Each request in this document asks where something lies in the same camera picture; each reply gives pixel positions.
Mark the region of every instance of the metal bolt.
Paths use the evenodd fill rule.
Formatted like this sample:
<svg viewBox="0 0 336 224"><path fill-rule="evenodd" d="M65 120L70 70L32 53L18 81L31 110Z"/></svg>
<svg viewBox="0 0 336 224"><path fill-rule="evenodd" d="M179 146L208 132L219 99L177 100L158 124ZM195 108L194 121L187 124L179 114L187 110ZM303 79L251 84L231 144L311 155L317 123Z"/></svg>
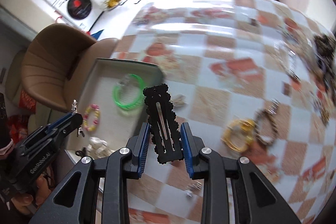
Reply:
<svg viewBox="0 0 336 224"><path fill-rule="evenodd" d="M239 161L242 163L242 164L248 164L250 162L250 160L246 157L241 157L239 159Z"/></svg>
<svg viewBox="0 0 336 224"><path fill-rule="evenodd" d="M129 149L127 147L123 147L122 149L119 150L119 153L126 155L129 153Z"/></svg>
<svg viewBox="0 0 336 224"><path fill-rule="evenodd" d="M201 151L202 151L203 154L210 154L211 153L211 149L207 148L207 147L203 147Z"/></svg>
<svg viewBox="0 0 336 224"><path fill-rule="evenodd" d="M82 158L82 163L84 163L84 164L88 164L90 161L91 161L90 157L84 157L84 158Z"/></svg>

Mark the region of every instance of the round black door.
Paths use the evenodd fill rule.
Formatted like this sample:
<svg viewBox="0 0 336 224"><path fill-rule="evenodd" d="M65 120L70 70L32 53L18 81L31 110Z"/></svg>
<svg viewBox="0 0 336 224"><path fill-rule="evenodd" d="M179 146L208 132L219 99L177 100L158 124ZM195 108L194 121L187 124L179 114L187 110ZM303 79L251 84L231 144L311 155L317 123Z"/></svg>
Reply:
<svg viewBox="0 0 336 224"><path fill-rule="evenodd" d="M88 17L92 10L91 0L69 0L68 13L74 19L84 19Z"/></svg>

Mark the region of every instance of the brown leather chair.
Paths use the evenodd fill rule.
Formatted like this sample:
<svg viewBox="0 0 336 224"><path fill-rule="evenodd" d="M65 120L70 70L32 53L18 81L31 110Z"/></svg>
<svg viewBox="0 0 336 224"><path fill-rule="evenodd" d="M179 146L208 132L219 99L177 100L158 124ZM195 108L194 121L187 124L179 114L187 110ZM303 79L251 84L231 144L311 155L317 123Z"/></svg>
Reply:
<svg viewBox="0 0 336 224"><path fill-rule="evenodd" d="M44 28L22 61L24 90L37 102L62 112L78 99L96 58L110 58L118 40L100 41L64 24Z"/></svg>

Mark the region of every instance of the table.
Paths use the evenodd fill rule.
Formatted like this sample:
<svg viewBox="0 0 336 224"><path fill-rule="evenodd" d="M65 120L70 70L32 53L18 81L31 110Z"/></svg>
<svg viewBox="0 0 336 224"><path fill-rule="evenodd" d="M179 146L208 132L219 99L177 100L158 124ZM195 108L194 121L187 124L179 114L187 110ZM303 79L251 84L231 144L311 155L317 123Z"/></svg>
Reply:
<svg viewBox="0 0 336 224"><path fill-rule="evenodd" d="M285 40L278 31L285 18L307 37L332 35L273 0L155 0L140 10L111 58L158 64L168 92L186 96L188 105L174 109L176 120L188 122L193 135L222 156L240 156L221 141L229 122L253 118L277 99L279 138L266 149L255 142L242 155L261 169L299 219L310 223L336 185L336 112L333 107L325 127L313 102L330 99L314 76L298 59L297 86L274 58L274 43ZM233 62L238 77L227 70ZM156 157L151 144L142 178L128 182L130 208L166 214L171 223L200 222L202 190L187 197L184 190L192 181L184 162L161 165ZM229 200L234 223L230 189Z"/></svg>

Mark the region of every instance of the pink and yellow beaded bracelet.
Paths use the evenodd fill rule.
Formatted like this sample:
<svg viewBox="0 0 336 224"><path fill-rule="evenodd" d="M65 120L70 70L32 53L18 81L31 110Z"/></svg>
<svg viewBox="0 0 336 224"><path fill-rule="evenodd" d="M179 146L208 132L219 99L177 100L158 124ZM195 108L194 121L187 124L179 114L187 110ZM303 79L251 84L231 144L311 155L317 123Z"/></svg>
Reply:
<svg viewBox="0 0 336 224"><path fill-rule="evenodd" d="M93 125L89 127L87 125L87 118L92 110L94 110L94 120L93 120ZM85 113L83 116L83 125L84 125L85 130L94 131L97 127L97 124L99 123L99 117L100 117L99 106L95 104L89 105L88 108L85 110Z"/></svg>

